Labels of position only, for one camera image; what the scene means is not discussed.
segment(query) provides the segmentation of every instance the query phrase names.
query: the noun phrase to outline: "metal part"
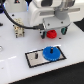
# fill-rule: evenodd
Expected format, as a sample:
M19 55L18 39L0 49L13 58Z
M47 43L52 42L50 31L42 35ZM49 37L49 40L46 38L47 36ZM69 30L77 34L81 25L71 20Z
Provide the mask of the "metal part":
M60 50L60 52L61 52L61 55L60 55L59 60L57 60L57 61L66 59L66 57L64 56L64 54L62 53L61 50ZM46 63L51 63L50 61L46 60L43 57L43 50L26 53L26 58L27 58L27 61L28 61L28 64L29 64L30 68L35 67L35 66L39 66L39 65L43 65L43 64L46 64Z
M0 46L0 52L3 50L2 46Z
M21 19L14 19L14 21L16 21L17 23L23 25ZM17 37L24 37L24 28L21 28L21 27L18 27L16 25L14 25L14 30L15 30L16 38Z
M44 18L43 22L45 24L45 30L56 29L56 28L64 28L70 24L69 16L66 16L65 20L60 20L56 16Z
M75 0L62 0L62 3L58 9L60 11L63 11L64 9L68 9L69 7L72 7L74 3L75 3Z
M78 12L80 11L80 8L71 8L71 9L68 9L68 13L71 13L71 12ZM40 16L47 16L47 15L54 15L54 12L55 11L42 11L40 12Z

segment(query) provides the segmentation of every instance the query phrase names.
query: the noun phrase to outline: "white panel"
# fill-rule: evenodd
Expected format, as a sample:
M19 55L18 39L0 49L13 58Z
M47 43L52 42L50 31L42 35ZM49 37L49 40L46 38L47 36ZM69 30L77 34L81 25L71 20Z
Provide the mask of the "white panel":
M16 13L14 18L22 18L24 25L28 26L28 13ZM0 22L4 24L0 27L0 46L3 47L0 52L1 84L15 82L84 61L84 32L73 23L67 35L63 36L61 30L57 29L57 38L41 39L39 31L35 30L25 30L25 37L16 38L13 24L4 14L0 15ZM25 53L55 45L61 46L66 60L29 68Z

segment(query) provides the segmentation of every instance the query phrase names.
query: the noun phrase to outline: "blue object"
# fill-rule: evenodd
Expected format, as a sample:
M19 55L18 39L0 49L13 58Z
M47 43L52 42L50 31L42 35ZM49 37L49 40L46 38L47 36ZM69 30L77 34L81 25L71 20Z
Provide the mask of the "blue object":
M56 47L46 47L43 56L48 61L56 61L60 58L60 51Z

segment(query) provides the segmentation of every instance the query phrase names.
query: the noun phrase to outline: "blue gear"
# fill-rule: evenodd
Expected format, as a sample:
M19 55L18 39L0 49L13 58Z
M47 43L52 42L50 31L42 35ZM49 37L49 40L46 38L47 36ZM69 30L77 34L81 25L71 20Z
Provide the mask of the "blue gear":
M60 58L60 51L56 47L46 47L43 50L43 56L48 61L56 61Z

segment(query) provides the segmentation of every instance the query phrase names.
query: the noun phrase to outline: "cable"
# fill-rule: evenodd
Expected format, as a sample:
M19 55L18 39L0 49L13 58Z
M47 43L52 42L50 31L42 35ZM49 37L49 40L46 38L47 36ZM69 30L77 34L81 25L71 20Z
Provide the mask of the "cable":
M2 9L3 9L5 15L7 16L7 18L8 18L13 24L15 24L15 25L17 25L17 26L19 26L19 27L21 27L21 28L24 28L24 29L34 29L34 30L39 29L37 26L36 26L36 27L27 27L27 26L23 26L23 25L20 25L20 24L18 24L17 22L15 22L15 21L9 16L9 14L7 13L7 11L5 10L5 8L4 8L4 6L3 6L2 0L0 0L0 2L1 2L1 7L2 7Z

